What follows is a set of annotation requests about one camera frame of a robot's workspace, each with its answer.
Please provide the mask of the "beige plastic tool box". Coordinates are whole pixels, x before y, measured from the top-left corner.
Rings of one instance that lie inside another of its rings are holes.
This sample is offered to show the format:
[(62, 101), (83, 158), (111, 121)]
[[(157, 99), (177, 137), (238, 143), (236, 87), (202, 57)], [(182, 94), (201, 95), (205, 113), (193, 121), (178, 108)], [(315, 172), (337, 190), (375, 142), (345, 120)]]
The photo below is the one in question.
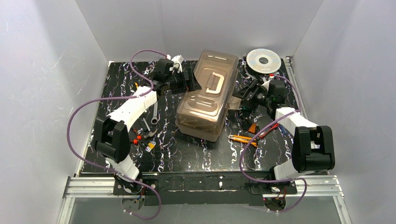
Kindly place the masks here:
[(235, 88), (238, 56), (203, 50), (194, 75), (199, 91), (184, 94), (176, 113), (176, 126), (183, 134), (215, 142), (225, 124)]

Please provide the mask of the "orange black pliers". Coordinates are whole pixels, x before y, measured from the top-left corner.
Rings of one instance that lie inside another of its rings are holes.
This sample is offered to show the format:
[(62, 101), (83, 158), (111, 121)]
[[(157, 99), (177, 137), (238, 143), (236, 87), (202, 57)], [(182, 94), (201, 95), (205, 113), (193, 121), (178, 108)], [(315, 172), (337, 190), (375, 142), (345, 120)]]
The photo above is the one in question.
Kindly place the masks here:
[(131, 142), (134, 145), (145, 145), (146, 141), (145, 138), (143, 137), (143, 135), (139, 134), (139, 132), (135, 129), (133, 129), (133, 139), (131, 140)]

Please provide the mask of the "black handled claw hammer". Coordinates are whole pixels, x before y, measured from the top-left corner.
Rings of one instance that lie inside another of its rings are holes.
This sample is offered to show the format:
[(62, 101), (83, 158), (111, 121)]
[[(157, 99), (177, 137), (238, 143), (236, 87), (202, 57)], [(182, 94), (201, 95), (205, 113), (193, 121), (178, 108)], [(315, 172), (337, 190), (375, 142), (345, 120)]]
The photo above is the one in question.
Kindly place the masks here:
[(158, 127), (155, 127), (155, 129), (151, 129), (145, 118), (142, 118), (142, 121), (143, 121), (143, 124), (145, 127), (145, 132), (146, 132), (146, 134), (143, 137), (145, 139), (153, 137), (157, 133)]

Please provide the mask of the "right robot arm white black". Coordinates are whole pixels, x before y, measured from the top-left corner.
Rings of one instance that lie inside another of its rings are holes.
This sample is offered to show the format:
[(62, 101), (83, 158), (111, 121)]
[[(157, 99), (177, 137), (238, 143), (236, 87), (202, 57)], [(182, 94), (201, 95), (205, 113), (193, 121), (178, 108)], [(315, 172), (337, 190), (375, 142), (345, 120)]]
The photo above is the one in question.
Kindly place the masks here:
[(254, 106), (264, 106), (272, 122), (248, 141), (250, 145), (259, 135), (274, 124), (280, 124), (293, 136), (291, 159), (274, 166), (263, 179), (248, 179), (261, 183), (283, 183), (300, 179), (315, 172), (332, 170), (335, 166), (332, 129), (317, 125), (301, 115), (298, 109), (285, 104), (286, 86), (281, 80), (262, 83), (254, 80), (249, 86), (236, 91), (233, 96)]

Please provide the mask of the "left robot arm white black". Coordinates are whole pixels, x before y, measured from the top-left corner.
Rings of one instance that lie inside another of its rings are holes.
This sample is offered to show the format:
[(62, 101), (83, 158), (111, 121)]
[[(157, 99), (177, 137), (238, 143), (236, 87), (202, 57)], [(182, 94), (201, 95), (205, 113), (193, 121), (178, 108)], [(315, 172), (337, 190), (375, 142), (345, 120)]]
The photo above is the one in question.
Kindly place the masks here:
[(183, 60), (181, 55), (160, 59), (147, 79), (140, 82), (133, 99), (128, 99), (105, 119), (96, 119), (93, 147), (123, 180), (131, 182), (139, 175), (139, 169), (129, 155), (129, 131), (137, 119), (168, 91), (179, 94), (202, 89), (193, 69), (183, 69)]

